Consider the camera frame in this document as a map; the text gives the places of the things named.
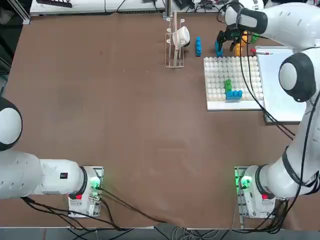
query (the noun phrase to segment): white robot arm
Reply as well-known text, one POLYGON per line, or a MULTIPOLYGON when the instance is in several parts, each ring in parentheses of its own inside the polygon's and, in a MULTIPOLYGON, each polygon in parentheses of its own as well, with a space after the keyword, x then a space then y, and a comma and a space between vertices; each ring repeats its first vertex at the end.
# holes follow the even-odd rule
MULTIPOLYGON (((230 29, 257 33, 296 51, 279 69, 283 90, 307 105, 296 137, 275 163, 250 166, 245 172, 246 179, 251 180, 244 190, 249 217, 266 218, 275 207, 275 197, 294 197, 299 188, 307 125, 320 91, 320 8, 293 2, 250 10, 233 1, 225 11, 225 22, 230 29)), ((319 111, 320 104, 308 131, 300 195, 320 188, 319 111)))
POLYGON ((0 199, 29 195, 68 194, 69 209, 97 216, 100 211, 101 176, 91 166, 66 159, 38 159, 35 155, 10 150, 23 128, 18 108, 0 97, 0 199))

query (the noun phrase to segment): metal mount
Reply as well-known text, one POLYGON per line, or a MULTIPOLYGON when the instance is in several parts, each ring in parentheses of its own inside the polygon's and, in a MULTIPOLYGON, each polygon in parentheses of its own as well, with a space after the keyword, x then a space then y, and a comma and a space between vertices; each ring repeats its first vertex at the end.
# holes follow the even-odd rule
POLYGON ((164 0, 164 12, 162 13, 162 19, 167 19, 171 16, 171 0, 164 0))
POLYGON ((22 18, 23 22, 22 24, 29 24, 30 23, 30 15, 29 13, 25 10, 25 8, 20 4, 18 0, 7 0, 8 3, 11 5, 11 7, 14 9, 16 14, 22 18))
MULTIPOLYGON (((92 187, 93 181, 94 184, 101 187, 103 178, 104 178, 104 167, 103 166, 84 166, 84 169, 87 172, 87 184, 84 193, 81 198, 73 198, 69 195, 68 204, 69 211, 75 211, 82 214, 90 215, 92 217, 99 217, 101 211, 101 192, 92 187)), ((70 217, 73 218, 86 218, 86 216, 69 213, 70 217)))
POLYGON ((244 217, 249 218, 247 204, 244 196, 244 191, 241 187, 241 178, 245 176, 245 172, 248 169, 247 166, 235 166, 234 167, 234 178, 235 178, 235 186, 237 192, 237 204, 239 211, 239 219, 240 219, 240 228, 245 229, 244 217))

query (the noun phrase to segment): brown table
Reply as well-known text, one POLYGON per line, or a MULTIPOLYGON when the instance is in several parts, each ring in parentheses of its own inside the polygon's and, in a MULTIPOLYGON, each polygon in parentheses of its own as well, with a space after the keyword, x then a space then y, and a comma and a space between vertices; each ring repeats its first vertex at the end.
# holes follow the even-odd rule
MULTIPOLYGON (((203 51, 195 57, 191 43, 183 69, 164 67, 168 22, 158 14, 33 18, 23 27, 5 95, 24 121, 14 149, 104 166, 104 187, 149 215, 227 229, 236 203, 234 166, 272 163, 290 142, 265 126, 261 111, 207 112, 203 57, 215 54, 225 26, 214 14, 183 17, 192 42, 201 36, 203 51)), ((66 208, 63 196, 34 199, 66 208)), ((299 197, 286 226, 320 229, 319 200, 299 197)), ((155 224, 107 201, 123 227, 155 224)), ((66 226, 20 199, 2 200, 0 211, 0 226, 66 226)), ((105 210, 102 218, 108 219, 105 210)))

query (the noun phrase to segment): yellow block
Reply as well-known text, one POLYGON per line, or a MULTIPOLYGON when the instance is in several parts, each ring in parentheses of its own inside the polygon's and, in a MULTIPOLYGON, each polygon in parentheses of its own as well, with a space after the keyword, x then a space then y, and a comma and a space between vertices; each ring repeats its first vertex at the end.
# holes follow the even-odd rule
POLYGON ((240 46, 240 43, 238 43, 237 45, 235 45, 234 47, 234 56, 236 57, 240 57, 240 51, 242 53, 242 48, 240 46))
POLYGON ((242 40, 241 40, 241 46, 244 47, 246 45, 246 43, 248 42, 248 33, 247 31, 243 32, 244 35, 242 36, 242 40))

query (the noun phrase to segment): cable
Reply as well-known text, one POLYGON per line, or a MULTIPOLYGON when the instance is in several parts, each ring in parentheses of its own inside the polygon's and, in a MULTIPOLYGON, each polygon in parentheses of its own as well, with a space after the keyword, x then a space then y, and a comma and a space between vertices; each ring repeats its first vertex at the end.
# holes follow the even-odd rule
POLYGON ((220 240, 224 239, 225 236, 227 235, 227 233, 229 233, 229 232, 230 232, 230 229, 228 229, 227 231, 225 231, 225 233, 222 235, 222 237, 220 238, 220 240))
POLYGON ((38 211, 38 212, 48 213, 48 214, 52 214, 52 215, 57 215, 57 216, 59 216, 60 218, 62 218, 65 222, 67 222, 67 223, 68 223, 71 227, 73 227, 74 229, 79 230, 79 228, 75 227, 75 226, 72 225, 69 221, 67 221, 66 219, 64 219, 64 218, 61 217, 61 216, 64 216, 64 217, 66 217, 66 218, 69 218, 69 219, 74 220, 80 227, 82 227, 82 229, 80 229, 80 230, 86 230, 87 232, 94 232, 94 230, 90 230, 90 229, 85 228, 77 219, 75 219, 75 218, 73 218, 73 217, 71 217, 71 216, 68 216, 68 215, 63 214, 63 213, 56 213, 56 212, 52 211, 50 208, 47 208, 49 211, 46 211, 46 210, 43 210, 43 209, 40 209, 40 208, 37 208, 37 207, 33 206, 30 202, 28 202, 28 201, 26 201, 26 200, 24 200, 24 199, 23 199, 23 201, 24 201, 27 205, 29 205, 32 209, 34 209, 34 210, 36 210, 36 211, 38 211))
MULTIPOLYGON (((252 85, 252 79, 251 79, 251 69, 250 69, 250 61, 249 61, 249 41, 246 42, 245 40, 243 40, 244 43, 246 43, 246 57, 247 57, 247 61, 248 61, 248 69, 249 69, 249 81, 250 81, 250 86, 251 86, 251 90, 252 90, 252 93, 254 91, 254 87, 252 85)), ((241 71, 243 71, 242 69, 242 59, 240 59, 240 63, 241 63, 241 71)), ((253 97, 253 99, 258 103, 258 100, 255 98, 254 94, 251 94, 251 96, 253 97)), ((286 129, 290 134, 292 134, 293 136, 295 136, 295 134, 290 131, 288 128, 286 128, 284 125, 282 125, 280 122, 278 122, 262 105, 260 105, 260 108, 262 109, 262 111, 271 119, 272 122, 276 122, 277 124, 281 125, 284 129, 286 129)), ((276 125, 276 127, 281 131, 283 132, 289 139, 293 140, 293 137, 291 137, 287 132, 285 132, 285 130, 283 130, 279 125, 276 125)))
MULTIPOLYGON (((246 43, 246 49, 247 49, 247 58, 248 58, 248 55, 249 55, 249 45, 248 43, 246 43)), ((285 127, 284 125, 282 125, 279 121, 277 121, 261 104, 260 102, 256 99, 256 97, 254 96, 254 94, 251 92, 249 86, 248 86, 248 83, 246 81, 246 78, 245 78, 245 74, 244 74, 244 70, 243 70, 243 65, 242 65, 242 56, 241 56, 241 52, 240 51, 240 67, 241 67, 241 73, 242 73, 242 78, 244 80, 244 83, 245 83, 245 86, 246 88, 248 89, 248 92, 250 93, 251 97, 253 98, 253 100, 259 105, 259 107, 261 108, 261 110, 270 118, 270 120, 272 122, 276 122, 277 124, 279 124, 281 127, 283 127, 285 130, 287 130, 290 134, 292 134, 293 136, 295 136, 295 134, 290 131, 290 129, 288 129, 287 127, 285 127)), ((249 58, 247 59, 248 60, 248 68, 249 68, 249 82, 251 82, 251 70, 250 70, 250 62, 249 62, 249 58)), ((276 125, 276 127, 278 129, 280 129, 285 135, 287 135, 287 137, 289 137, 291 140, 293 140, 293 137, 289 136, 289 134, 287 134, 283 129, 281 129, 281 127, 279 125, 276 125)))
POLYGON ((198 11, 199 5, 200 5, 200 2, 197 3, 197 5, 194 8, 194 11, 192 13, 196 13, 198 11))
POLYGON ((99 219, 99 218, 96 218, 94 216, 90 216, 88 214, 84 214, 82 212, 77 212, 77 211, 72 211, 72 210, 65 210, 65 209, 60 209, 60 208, 56 208, 56 207, 52 207, 52 206, 48 206, 48 205, 45 205, 45 204, 40 204, 38 202, 36 202, 35 200, 29 198, 29 197, 21 197, 21 199, 23 199, 25 202, 28 202, 30 204, 34 204, 34 205, 37 205, 37 206, 40 206, 40 207, 43 207, 43 208, 50 208, 51 210, 55 210, 55 211, 59 211, 59 212, 64 212, 64 213, 74 213, 74 214, 78 214, 78 215, 82 215, 82 216, 85 216, 85 217, 88 217, 90 219, 94 219, 94 220, 97 220, 99 222, 103 222, 103 223, 106 223, 106 224, 109 224, 111 226, 112 223, 109 222, 109 221, 106 221, 106 220, 102 220, 102 219, 99 219))
POLYGON ((241 230, 233 230, 233 232, 240 233, 240 234, 250 234, 250 233, 256 233, 256 232, 267 232, 267 233, 272 233, 271 231, 275 229, 279 225, 279 221, 275 224, 276 218, 272 220, 272 223, 265 228, 259 229, 272 215, 277 214, 278 211, 280 210, 280 207, 282 204, 285 203, 285 206, 288 206, 288 200, 283 200, 281 201, 278 206, 266 217, 256 228, 254 229, 241 229, 241 230))
POLYGON ((118 236, 115 236, 115 237, 110 238, 109 240, 118 239, 118 238, 120 238, 121 236, 123 236, 123 235, 125 235, 125 234, 127 234, 127 233, 129 233, 129 232, 131 232, 131 231, 133 231, 133 230, 134 230, 134 228, 131 228, 131 229, 129 229, 128 231, 125 231, 125 232, 119 234, 118 236))
POLYGON ((125 1, 126 1, 126 0, 123 0, 122 3, 118 6, 118 8, 117 8, 117 10, 116 10, 117 13, 119 12, 119 8, 122 6, 122 4, 125 3, 125 1))
POLYGON ((212 4, 212 7, 213 7, 213 8, 216 8, 216 9, 219 11, 219 8, 218 8, 216 5, 213 5, 213 4, 212 4))
POLYGON ((154 7, 155 7, 156 12, 159 13, 159 10, 158 10, 158 8, 157 8, 157 6, 156 6, 156 0, 153 0, 152 2, 153 2, 153 5, 154 5, 154 7))
POLYGON ((192 3, 189 4, 189 7, 188 7, 187 10, 185 11, 186 13, 188 12, 189 8, 191 8, 191 6, 194 6, 194 5, 195 5, 195 4, 194 4, 194 1, 195 1, 195 0, 192 0, 192 3))
POLYGON ((162 221, 162 220, 156 219, 156 218, 154 218, 154 217, 152 217, 152 216, 149 216, 148 214, 140 211, 139 209, 135 208, 134 206, 131 206, 130 204, 128 204, 128 203, 126 203, 125 201, 121 200, 119 197, 117 197, 117 196, 115 196, 114 194, 112 194, 111 192, 103 189, 102 187, 97 187, 96 189, 101 190, 101 191, 109 194, 110 196, 112 196, 113 198, 115 198, 116 200, 118 200, 119 202, 121 202, 122 204, 126 205, 128 208, 130 208, 130 209, 132 209, 132 210, 140 213, 141 215, 145 216, 146 218, 148 218, 148 219, 150 219, 150 220, 152 220, 152 221, 155 221, 155 222, 158 222, 158 223, 163 223, 163 224, 166 224, 166 223, 167 223, 167 222, 165 222, 165 221, 162 221))
POLYGON ((156 226, 154 226, 154 229, 157 230, 162 236, 164 236, 167 240, 170 240, 162 231, 160 231, 156 226))
POLYGON ((67 228, 67 230, 68 230, 69 232, 71 232, 73 235, 75 235, 75 236, 76 236, 76 239, 87 240, 87 239, 86 239, 86 238, 84 238, 83 236, 81 236, 81 235, 79 235, 79 234, 75 233, 74 231, 71 231, 71 229, 70 229, 70 228, 67 228))
MULTIPOLYGON (((241 59, 240 59, 240 66, 241 66, 243 79, 245 79, 245 76, 244 76, 244 73, 243 73, 243 66, 242 66, 242 60, 241 59)), ((282 225, 283 225, 283 223, 284 223, 289 211, 294 206, 294 204, 295 204, 295 202, 296 202, 296 200, 297 200, 297 198, 298 198, 298 196, 300 194, 300 190, 301 190, 301 187, 302 187, 302 184, 303 184, 304 165, 305 165, 305 159, 306 159, 306 151, 307 151, 307 143, 308 143, 309 131, 310 131, 310 127, 311 127, 312 118, 313 118, 313 115, 314 115, 315 110, 316 110, 316 106, 317 106, 317 104, 319 102, 319 98, 320 98, 320 91, 316 96, 314 105, 312 105, 312 110, 310 112, 310 116, 309 116, 309 120, 308 120, 308 124, 307 124, 307 128, 306 128, 304 144, 303 144, 303 150, 302 150, 300 181, 299 181, 298 189, 297 189, 296 194, 294 196, 294 199, 293 199, 293 201, 292 201, 292 203, 291 203, 291 205, 289 207, 288 207, 288 201, 287 200, 284 201, 285 202, 285 207, 284 207, 284 210, 283 210, 283 212, 282 212, 282 214, 280 216, 280 220, 276 224, 268 227, 269 229, 266 231, 268 233, 276 234, 276 233, 278 233, 280 231, 280 229, 282 228, 282 225)))
POLYGON ((118 231, 126 231, 127 229, 121 228, 121 227, 119 227, 119 226, 115 223, 114 218, 112 217, 112 214, 111 214, 111 210, 110 210, 107 202, 106 202, 105 200, 103 200, 102 198, 100 199, 100 201, 103 203, 103 205, 104 205, 105 208, 107 209, 108 214, 109 214, 109 217, 110 217, 110 221, 111 221, 112 225, 114 226, 114 228, 115 228, 116 230, 118 230, 118 231))
POLYGON ((220 233, 219 229, 213 229, 213 230, 210 230, 210 231, 206 232, 205 234, 201 235, 197 230, 195 230, 195 232, 197 233, 197 235, 195 235, 192 232, 192 230, 189 231, 186 228, 177 226, 172 231, 171 240, 178 240, 178 237, 177 237, 178 230, 183 230, 183 235, 192 237, 191 239, 193 239, 193 240, 195 240, 196 238, 200 238, 202 240, 210 240, 210 239, 215 238, 220 233), (213 236, 207 236, 215 231, 216 231, 216 233, 213 236))
MULTIPOLYGON (((102 230, 113 230, 112 228, 97 228, 95 231, 102 231, 102 230)), ((83 236, 85 236, 85 235, 87 235, 87 234, 89 234, 89 233, 91 233, 90 231, 87 231, 87 232, 85 232, 85 233, 82 233, 82 234, 80 234, 79 236, 80 237, 83 237, 83 236)))

